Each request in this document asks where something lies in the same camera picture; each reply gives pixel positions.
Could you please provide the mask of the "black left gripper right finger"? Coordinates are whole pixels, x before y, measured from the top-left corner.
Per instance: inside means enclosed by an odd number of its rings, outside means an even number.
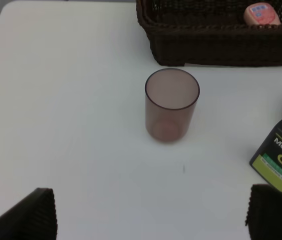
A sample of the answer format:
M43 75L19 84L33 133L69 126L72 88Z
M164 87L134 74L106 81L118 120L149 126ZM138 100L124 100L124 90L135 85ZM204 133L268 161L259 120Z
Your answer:
M252 240L282 240L282 193L266 184L252 185L245 225Z

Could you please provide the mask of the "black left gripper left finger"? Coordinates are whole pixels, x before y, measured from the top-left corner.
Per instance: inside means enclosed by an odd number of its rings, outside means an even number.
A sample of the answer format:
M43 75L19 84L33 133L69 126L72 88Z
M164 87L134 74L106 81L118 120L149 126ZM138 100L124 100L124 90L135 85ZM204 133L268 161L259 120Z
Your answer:
M51 188L36 188L0 216L0 240L55 240L58 221Z

